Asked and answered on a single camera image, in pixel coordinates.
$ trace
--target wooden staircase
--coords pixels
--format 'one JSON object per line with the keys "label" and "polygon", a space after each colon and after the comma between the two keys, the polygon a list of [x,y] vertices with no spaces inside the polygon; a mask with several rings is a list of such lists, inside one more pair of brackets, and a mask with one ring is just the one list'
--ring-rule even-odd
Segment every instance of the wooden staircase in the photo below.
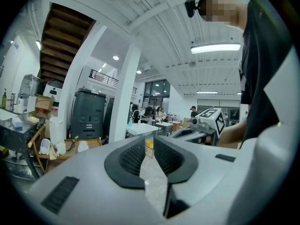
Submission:
{"label": "wooden staircase", "polygon": [[39,77],[64,82],[68,69],[95,20],[67,7],[52,4],[45,22]]}

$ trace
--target black metal railing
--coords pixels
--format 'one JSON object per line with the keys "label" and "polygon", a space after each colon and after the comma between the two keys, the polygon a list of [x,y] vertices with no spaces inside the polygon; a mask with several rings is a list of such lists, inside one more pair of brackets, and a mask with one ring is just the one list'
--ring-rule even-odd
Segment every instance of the black metal railing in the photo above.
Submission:
{"label": "black metal railing", "polygon": [[[115,88],[118,87],[118,84],[119,84],[119,80],[113,78],[113,77],[110,77],[108,75],[105,75],[103,73],[100,73],[100,72],[97,72],[96,70],[92,69],[90,71],[90,75],[89,75],[90,78],[93,78],[95,80],[98,80],[102,83],[106,83],[108,85],[111,85]],[[136,93],[136,89],[135,87],[133,87],[132,89],[132,93],[135,94]]]}

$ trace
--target table leg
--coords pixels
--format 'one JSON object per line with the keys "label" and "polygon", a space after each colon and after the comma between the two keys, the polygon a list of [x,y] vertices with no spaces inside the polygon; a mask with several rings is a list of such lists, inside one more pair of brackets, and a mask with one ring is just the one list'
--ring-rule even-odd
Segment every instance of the table leg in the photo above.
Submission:
{"label": "table leg", "polygon": [[35,166],[34,166],[32,160],[31,160],[29,151],[26,150],[25,153],[23,153],[23,155],[24,155],[24,158],[25,158],[25,160],[26,160],[26,162],[27,162],[27,165],[28,165],[28,167],[29,167],[29,169],[30,169],[30,171],[31,171],[31,173],[32,173],[32,176],[33,176],[35,179],[38,179],[38,178],[39,178],[39,174],[37,173],[36,168],[35,168]]}

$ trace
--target ceiling light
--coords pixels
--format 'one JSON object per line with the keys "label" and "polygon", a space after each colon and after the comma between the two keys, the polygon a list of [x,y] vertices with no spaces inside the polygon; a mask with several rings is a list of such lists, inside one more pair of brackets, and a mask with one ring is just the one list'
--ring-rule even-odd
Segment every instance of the ceiling light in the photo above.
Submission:
{"label": "ceiling light", "polygon": [[209,92],[209,91],[207,91],[207,92],[197,92],[198,94],[216,94],[216,93],[218,93],[218,92]]}
{"label": "ceiling light", "polygon": [[41,43],[39,41],[36,41],[37,47],[39,50],[41,50]]}
{"label": "ceiling light", "polygon": [[240,49],[239,43],[218,43],[191,47],[192,54],[216,52],[216,51],[238,51]]}

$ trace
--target fluorescent light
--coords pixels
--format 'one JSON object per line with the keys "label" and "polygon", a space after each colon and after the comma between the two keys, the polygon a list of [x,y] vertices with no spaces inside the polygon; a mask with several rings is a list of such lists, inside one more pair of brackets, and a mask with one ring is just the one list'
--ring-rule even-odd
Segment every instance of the fluorescent light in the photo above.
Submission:
{"label": "fluorescent light", "polygon": [[36,41],[37,47],[39,50],[41,50],[41,43],[39,41]]}
{"label": "fluorescent light", "polygon": [[240,49],[239,43],[219,43],[219,44],[208,44],[191,47],[192,54],[216,52],[216,51],[238,51]]}
{"label": "fluorescent light", "polygon": [[218,92],[209,92],[209,91],[207,91],[207,92],[197,92],[198,94],[216,94],[216,93],[218,93]]}

